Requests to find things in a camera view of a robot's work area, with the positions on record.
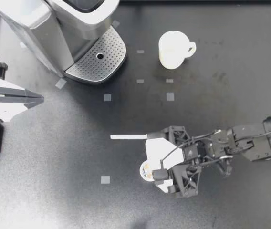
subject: perforated drip tray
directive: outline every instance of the perforated drip tray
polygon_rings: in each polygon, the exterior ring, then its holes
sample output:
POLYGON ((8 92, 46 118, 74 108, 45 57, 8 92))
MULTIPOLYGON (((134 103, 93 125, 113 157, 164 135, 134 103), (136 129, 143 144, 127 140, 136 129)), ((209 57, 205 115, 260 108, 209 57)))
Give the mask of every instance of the perforated drip tray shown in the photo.
POLYGON ((103 83, 120 67, 126 57, 126 46, 111 26, 92 48, 66 74, 84 83, 103 83))

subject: black tabletop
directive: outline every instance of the black tabletop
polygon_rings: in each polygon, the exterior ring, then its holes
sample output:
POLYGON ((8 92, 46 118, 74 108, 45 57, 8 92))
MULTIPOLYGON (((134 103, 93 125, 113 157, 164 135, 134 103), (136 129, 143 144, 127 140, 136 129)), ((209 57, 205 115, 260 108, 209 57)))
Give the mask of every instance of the black tabletop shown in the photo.
POLYGON ((127 44, 124 65, 108 83, 67 80, 61 90, 1 21, 6 79, 45 102, 4 124, 0 229, 271 229, 271 161, 237 156, 229 178, 209 167, 199 195, 173 199, 141 179, 144 141, 109 139, 169 125, 200 135, 271 115, 271 5, 126 4, 114 19, 127 44), (169 30, 197 43, 176 70, 158 61, 158 39, 169 30))

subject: black wire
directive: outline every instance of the black wire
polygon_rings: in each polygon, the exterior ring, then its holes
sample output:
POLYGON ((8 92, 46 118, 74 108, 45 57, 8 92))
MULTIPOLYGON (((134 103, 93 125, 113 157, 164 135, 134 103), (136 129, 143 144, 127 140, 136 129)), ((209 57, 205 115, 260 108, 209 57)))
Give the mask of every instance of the black wire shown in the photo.
MULTIPOLYGON (((201 135, 201 136, 196 136, 196 137, 193 137, 193 138, 191 138, 190 140, 187 140, 186 142, 180 144, 179 146, 177 146, 176 148, 174 148, 172 151, 170 151, 170 152, 169 152, 169 153, 161 160, 161 166, 163 167, 163 161, 164 161, 169 155, 171 155, 174 151, 176 151, 177 149, 179 149, 179 148, 181 148, 181 147, 187 145, 188 143, 190 143, 190 142, 192 142, 192 141, 193 141, 194 143, 197 142, 197 141, 201 141, 201 140, 208 140, 208 141, 215 142, 215 143, 220 143, 220 144, 226 144, 226 143, 228 143, 227 141, 214 140, 214 139, 208 137, 208 136, 213 135, 214 133, 215 133, 215 131, 212 132, 212 133, 210 133, 210 134, 201 135)), ((242 137, 242 138, 239 138, 239 139, 235 140, 235 142, 241 141, 241 140, 244 140, 244 139, 253 139, 253 138, 264 137, 264 136, 267 136, 267 135, 270 135, 270 134, 271 134, 271 131, 266 132, 266 133, 261 134, 261 135, 254 135, 254 136, 242 137)))
POLYGON ((241 141, 241 140, 245 140, 245 139, 253 139, 253 138, 259 138, 259 137, 264 137, 264 136, 267 136, 267 135, 270 135, 271 134, 271 131, 269 132, 266 132, 264 134, 261 134, 261 135, 254 135, 254 136, 246 136, 246 137, 241 137, 237 140, 235 140, 235 142, 237 141, 241 141))
POLYGON ((179 146, 177 146, 176 148, 174 148, 172 151, 170 151, 162 160, 161 160, 161 165, 163 166, 163 161, 169 156, 171 155, 174 151, 176 151, 177 149, 187 145, 188 143, 190 142, 198 142, 198 141, 201 141, 201 140, 209 140, 211 142, 216 142, 216 143, 220 143, 220 144, 226 144, 228 143, 227 141, 219 141, 219 140, 214 140, 214 139, 211 139, 211 138, 208 138, 207 136, 211 136, 212 134, 214 134, 215 132, 213 133, 210 133, 210 134, 207 134, 207 135, 201 135, 201 136, 197 136, 197 137, 193 137, 192 139, 190 140, 187 140, 186 142, 180 144, 179 146))

